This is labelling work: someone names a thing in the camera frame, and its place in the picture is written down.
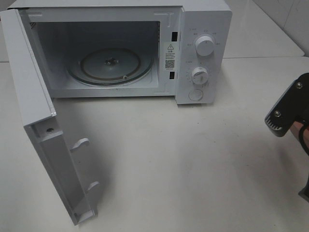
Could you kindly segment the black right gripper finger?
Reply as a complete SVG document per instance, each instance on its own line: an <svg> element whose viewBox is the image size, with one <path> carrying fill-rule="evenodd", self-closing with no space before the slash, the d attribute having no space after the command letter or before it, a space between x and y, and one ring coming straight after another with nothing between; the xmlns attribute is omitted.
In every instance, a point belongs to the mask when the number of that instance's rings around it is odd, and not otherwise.
<svg viewBox="0 0 309 232"><path fill-rule="evenodd" d="M304 188L298 193L298 195L305 201L309 201L309 180L307 181Z"/></svg>

